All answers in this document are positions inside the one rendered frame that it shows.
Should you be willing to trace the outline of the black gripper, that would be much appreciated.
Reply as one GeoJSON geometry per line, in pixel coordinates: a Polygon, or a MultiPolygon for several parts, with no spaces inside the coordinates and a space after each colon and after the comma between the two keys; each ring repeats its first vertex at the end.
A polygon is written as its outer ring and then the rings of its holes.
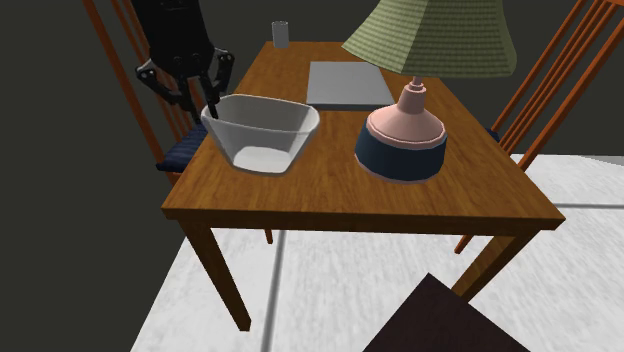
{"type": "Polygon", "coordinates": [[[218,119],[216,105],[220,94],[227,91],[235,62],[234,55],[214,48],[206,32],[199,0],[131,0],[134,11],[149,44],[148,59],[135,68],[136,77],[169,105],[179,105],[189,112],[196,124],[201,123],[188,79],[199,76],[199,82],[210,116],[218,119]],[[212,59],[217,63],[214,79],[209,77],[212,59]],[[177,91],[158,80],[157,66],[176,80],[177,91]]]}

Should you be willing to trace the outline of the wooden chair with blue cushion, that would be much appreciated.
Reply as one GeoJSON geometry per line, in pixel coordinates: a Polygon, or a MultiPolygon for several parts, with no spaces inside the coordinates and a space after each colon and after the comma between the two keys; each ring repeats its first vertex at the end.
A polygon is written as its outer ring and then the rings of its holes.
{"type": "Polygon", "coordinates": [[[534,64],[514,96],[490,129],[474,137],[462,137],[454,154],[461,156],[469,141],[467,156],[471,176],[480,187],[487,212],[486,227],[470,230],[455,248],[461,253],[477,235],[492,235],[499,245],[522,247],[542,230],[554,230],[564,217],[525,175],[525,171],[550,141],[591,82],[624,39],[624,0],[576,0],[559,29],[534,64]],[[559,93],[590,47],[613,21],[618,24],[576,81],[549,122],[514,164],[510,155],[546,107],[559,93]]]}
{"type": "MultiPolygon", "coordinates": [[[[202,123],[196,124],[189,112],[183,111],[179,105],[169,105],[163,98],[149,88],[155,94],[157,102],[164,113],[166,121],[169,124],[170,130],[175,138],[175,144],[169,148],[168,151],[164,151],[161,148],[148,118],[140,105],[130,78],[123,68],[112,39],[110,38],[105,24],[98,13],[94,0],[81,1],[94,29],[96,30],[96,34],[98,35],[98,38],[100,39],[100,42],[105,50],[123,94],[130,105],[133,116],[138,123],[156,161],[156,168],[166,174],[170,183],[176,183],[188,163],[191,161],[192,157],[197,152],[201,143],[208,135],[206,128],[203,127],[202,123]]],[[[109,2],[111,3],[113,10],[115,11],[117,18],[125,31],[126,37],[130,41],[130,44],[139,60],[138,66],[144,64],[148,59],[151,59],[149,55],[149,44],[134,11],[131,0],[109,0],[109,2]]],[[[178,90],[176,80],[181,79],[182,77],[173,77],[158,66],[156,70],[158,80],[161,83],[171,90],[178,90]]],[[[209,68],[209,77],[211,79],[214,79],[216,71],[217,63],[213,55],[212,63],[209,68]]],[[[207,106],[204,92],[199,82],[199,76],[184,78],[188,79],[191,97],[199,113],[200,104],[207,106]]]]}

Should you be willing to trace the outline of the clear glass bowl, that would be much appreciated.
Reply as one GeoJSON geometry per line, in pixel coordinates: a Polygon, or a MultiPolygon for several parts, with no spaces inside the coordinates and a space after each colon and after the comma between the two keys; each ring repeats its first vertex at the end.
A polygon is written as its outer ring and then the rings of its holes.
{"type": "Polygon", "coordinates": [[[205,106],[201,121],[233,168],[281,176],[302,154],[320,125],[312,106],[247,94],[231,94],[205,106]]]}

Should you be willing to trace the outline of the grey cup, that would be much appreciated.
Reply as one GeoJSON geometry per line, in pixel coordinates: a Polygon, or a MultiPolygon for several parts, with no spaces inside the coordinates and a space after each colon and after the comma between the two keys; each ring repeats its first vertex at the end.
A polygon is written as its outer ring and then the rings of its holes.
{"type": "Polygon", "coordinates": [[[272,27],[272,42],[275,48],[284,49],[289,47],[289,22],[288,21],[273,21],[272,27]]]}

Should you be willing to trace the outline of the grey flat tablet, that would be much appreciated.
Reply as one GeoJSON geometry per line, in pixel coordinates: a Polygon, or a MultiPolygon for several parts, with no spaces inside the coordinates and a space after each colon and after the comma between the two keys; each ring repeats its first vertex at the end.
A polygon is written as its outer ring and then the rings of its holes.
{"type": "Polygon", "coordinates": [[[380,69],[370,63],[310,63],[306,104],[317,110],[374,111],[394,103],[380,69]]]}

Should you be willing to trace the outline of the brown wooden table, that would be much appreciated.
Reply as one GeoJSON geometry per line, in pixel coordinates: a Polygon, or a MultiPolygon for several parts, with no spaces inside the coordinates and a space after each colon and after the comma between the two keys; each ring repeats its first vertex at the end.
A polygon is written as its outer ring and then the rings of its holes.
{"type": "Polygon", "coordinates": [[[426,108],[449,134],[443,167],[421,185],[379,180],[356,162],[363,111],[324,111],[302,156],[281,177],[233,169],[205,140],[163,203],[179,223],[237,327],[249,313],[214,238],[217,228],[486,235],[453,286],[473,298],[540,231],[563,215],[458,98],[428,78],[426,108]]]}

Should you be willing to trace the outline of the pink blue table lamp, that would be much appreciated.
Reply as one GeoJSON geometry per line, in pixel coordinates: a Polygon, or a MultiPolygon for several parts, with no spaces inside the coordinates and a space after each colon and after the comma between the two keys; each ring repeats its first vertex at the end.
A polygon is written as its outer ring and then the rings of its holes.
{"type": "Polygon", "coordinates": [[[379,0],[342,47],[411,79],[370,113],[355,145],[358,164],[393,183],[424,183],[444,163],[448,132],[425,107],[424,78],[508,77],[517,64],[503,0],[379,0]]]}

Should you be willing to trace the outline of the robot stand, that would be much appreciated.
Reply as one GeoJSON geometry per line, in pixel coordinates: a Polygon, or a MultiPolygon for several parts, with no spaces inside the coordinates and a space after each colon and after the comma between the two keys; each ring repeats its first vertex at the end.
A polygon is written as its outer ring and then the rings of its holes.
{"type": "Polygon", "coordinates": [[[426,274],[362,352],[530,352],[426,274]]]}

